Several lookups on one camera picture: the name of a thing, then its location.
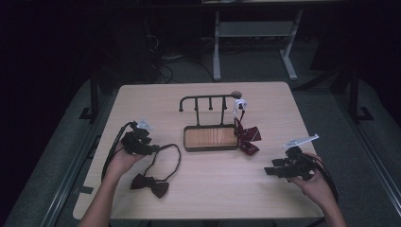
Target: human hand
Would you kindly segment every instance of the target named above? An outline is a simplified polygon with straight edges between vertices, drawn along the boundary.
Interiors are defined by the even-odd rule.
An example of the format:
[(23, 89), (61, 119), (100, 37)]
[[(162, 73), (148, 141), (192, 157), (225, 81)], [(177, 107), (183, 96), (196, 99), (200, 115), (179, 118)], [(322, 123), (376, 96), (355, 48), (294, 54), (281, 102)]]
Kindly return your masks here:
[(107, 167), (105, 177), (113, 177), (120, 179), (121, 176), (128, 172), (132, 166), (144, 158), (146, 155), (127, 153), (121, 141), (118, 142), (114, 150), (114, 157)]
[[(320, 161), (322, 160), (322, 158), (316, 154), (305, 154), (317, 158)], [(288, 180), (298, 185), (302, 189), (303, 193), (316, 204), (318, 204), (321, 208), (331, 205), (337, 205), (336, 200), (333, 196), (333, 192), (331, 191), (329, 185), (327, 184), (322, 173), (319, 170), (315, 169), (313, 177), (308, 181), (304, 181), (298, 177), (289, 178)]]

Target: light wood surface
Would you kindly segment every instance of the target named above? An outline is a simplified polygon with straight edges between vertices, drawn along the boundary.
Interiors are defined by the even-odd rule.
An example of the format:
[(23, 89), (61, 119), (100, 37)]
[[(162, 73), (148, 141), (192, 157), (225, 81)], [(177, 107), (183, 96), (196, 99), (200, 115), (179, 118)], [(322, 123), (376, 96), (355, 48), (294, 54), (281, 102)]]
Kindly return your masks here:
[(236, 146), (234, 128), (192, 129), (185, 132), (187, 148)]
[[(193, 100), (179, 102), (184, 96), (227, 95), (239, 91), (248, 107), (242, 120), (245, 129), (257, 126), (262, 140), (253, 142), (260, 148), (254, 156), (241, 150), (186, 152), (183, 148), (183, 128), (196, 125)], [(220, 108), (208, 110), (208, 100), (200, 99), (200, 124), (220, 122)], [(221, 101), (213, 99), (213, 105)], [(224, 123), (233, 124), (234, 100), (227, 98)], [(307, 137), (296, 103), (284, 82), (199, 83), (123, 86), (99, 142), (84, 186), (94, 189), (91, 195), (79, 194), (74, 217), (81, 218), (99, 185), (104, 161), (118, 131), (127, 122), (145, 118), (154, 127), (151, 144), (175, 143), (182, 150), (178, 172), (168, 181), (170, 187), (158, 199), (149, 188), (130, 190), (131, 180), (143, 173), (151, 163), (148, 156), (134, 165), (121, 179), (113, 201), (112, 218), (137, 219), (225, 219), (225, 218), (314, 218), (321, 217), (318, 206), (301, 190), (285, 179), (267, 176), (271, 160), (285, 157), (283, 145), (290, 138)], [(301, 146), (315, 153), (313, 145)], [(176, 149), (169, 148), (158, 155), (148, 176), (165, 178), (177, 164)]]

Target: dark wall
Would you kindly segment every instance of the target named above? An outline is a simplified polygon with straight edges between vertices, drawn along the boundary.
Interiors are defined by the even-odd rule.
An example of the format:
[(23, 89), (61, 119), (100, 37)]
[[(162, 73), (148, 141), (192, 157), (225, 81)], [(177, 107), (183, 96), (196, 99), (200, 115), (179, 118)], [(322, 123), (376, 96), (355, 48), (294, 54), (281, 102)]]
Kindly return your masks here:
[(54, 1), (0, 9), (2, 225), (91, 67), (87, 12)]
[(347, 63), (376, 91), (401, 126), (401, 7), (398, 1), (353, 0), (336, 9), (317, 49), (313, 69)]

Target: black cable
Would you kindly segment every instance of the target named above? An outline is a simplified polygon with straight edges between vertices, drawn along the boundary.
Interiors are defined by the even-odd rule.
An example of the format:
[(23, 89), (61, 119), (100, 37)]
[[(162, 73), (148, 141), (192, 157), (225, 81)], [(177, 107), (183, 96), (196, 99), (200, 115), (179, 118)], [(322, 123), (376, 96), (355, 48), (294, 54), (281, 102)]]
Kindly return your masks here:
[(114, 151), (115, 147), (117, 147), (118, 141), (120, 141), (121, 135), (123, 134), (124, 130), (128, 127), (128, 125), (132, 124), (132, 122), (127, 123), (125, 126), (123, 126), (120, 131), (118, 132), (117, 136), (114, 139), (112, 148), (109, 150), (109, 154), (106, 158), (106, 161), (103, 166), (103, 170), (101, 173), (101, 180), (103, 181), (104, 175), (106, 174), (107, 168), (109, 167), (110, 162), (112, 161), (112, 158), (114, 157)]
[(159, 152), (162, 151), (163, 149), (167, 149), (170, 147), (175, 147), (177, 149), (177, 151), (179, 153), (178, 163), (177, 163), (174, 171), (172, 171), (166, 178), (164, 178), (162, 180), (155, 180), (155, 181), (156, 182), (166, 182), (168, 180), (168, 178), (170, 178), (172, 175), (174, 175), (177, 172), (178, 166), (180, 166), (180, 163), (181, 163), (181, 151), (180, 151), (180, 148), (176, 144), (168, 144), (168, 145), (164, 145), (164, 146), (160, 147), (159, 151), (156, 152), (156, 154), (154, 155), (153, 161), (148, 166), (148, 168), (145, 170), (144, 176), (147, 175), (148, 170), (156, 163), (156, 158), (157, 158), (157, 155), (159, 154)]
[(182, 59), (182, 58), (179, 58), (178, 60), (172, 60), (172, 61), (168, 61), (168, 62), (166, 62), (166, 63), (177, 63), (177, 62), (192, 62), (192, 63), (195, 63), (195, 64), (201, 66), (202, 68), (204, 68), (204, 70), (207, 72), (207, 74), (208, 74), (208, 76), (210, 77), (210, 79), (211, 79), (212, 81), (215, 81), (215, 80), (213, 79), (212, 73), (210, 73), (209, 69), (208, 69), (206, 66), (204, 66), (201, 62), (194, 61), (194, 60), (190, 60), (190, 59)]
[(178, 83), (183, 83), (182, 81), (176, 80), (176, 79), (172, 79), (174, 82), (178, 82)]
[(162, 73), (162, 71), (159, 71), (159, 73), (160, 73), (160, 75), (163, 77), (165, 83), (169, 83), (170, 81), (172, 81), (172, 80), (173, 80), (173, 76), (174, 76), (173, 70), (172, 70), (170, 67), (168, 67), (168, 66), (166, 66), (166, 65), (164, 65), (164, 64), (160, 65), (160, 67), (164, 67), (164, 68), (166, 68), (166, 69), (170, 72), (170, 78), (169, 78), (168, 80), (166, 80), (165, 74)]
[(116, 152), (113, 154), (113, 157), (115, 156), (115, 154), (117, 154), (118, 152), (120, 152), (123, 148), (125, 148), (125, 147), (122, 147), (122, 148), (120, 148), (118, 151), (116, 151)]
[[(327, 168), (324, 166), (324, 163), (319, 160), (318, 158), (312, 157), (310, 155), (307, 154), (295, 154), (298, 157), (303, 158), (304, 160), (308, 161), (309, 163), (311, 163), (323, 176), (324, 180), (327, 182), (328, 186), (330, 187), (331, 192), (333, 193), (334, 199), (336, 200), (336, 203), (338, 203), (339, 201), (339, 192), (334, 184), (333, 179), (331, 178), (330, 173), (328, 172)], [(317, 220), (315, 220), (314, 222), (308, 224), (306, 227), (315, 227), (318, 226), (320, 224), (322, 224), (323, 222), (325, 222), (325, 217), (319, 218)]]
[(139, 224), (137, 225), (137, 227), (141, 227), (141, 226), (142, 226), (142, 223), (144, 223), (143, 220), (139, 221)]

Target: bow tie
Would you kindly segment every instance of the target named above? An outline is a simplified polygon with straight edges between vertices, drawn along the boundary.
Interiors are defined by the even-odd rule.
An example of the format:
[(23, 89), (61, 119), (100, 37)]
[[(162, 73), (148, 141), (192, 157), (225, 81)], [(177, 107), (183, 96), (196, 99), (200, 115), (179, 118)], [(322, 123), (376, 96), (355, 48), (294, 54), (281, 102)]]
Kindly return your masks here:
[(153, 194), (160, 199), (167, 192), (168, 183), (157, 183), (152, 177), (145, 177), (142, 174), (136, 175), (132, 180), (131, 189), (141, 189), (144, 187), (150, 187)]
[(253, 127), (244, 130), (244, 128), (241, 125), (241, 122), (237, 118), (235, 118), (235, 123), (236, 123), (235, 135), (238, 140), (239, 148), (248, 155), (254, 155), (257, 151), (259, 151), (259, 148), (251, 144), (250, 142), (262, 140), (259, 129), (257, 127)]

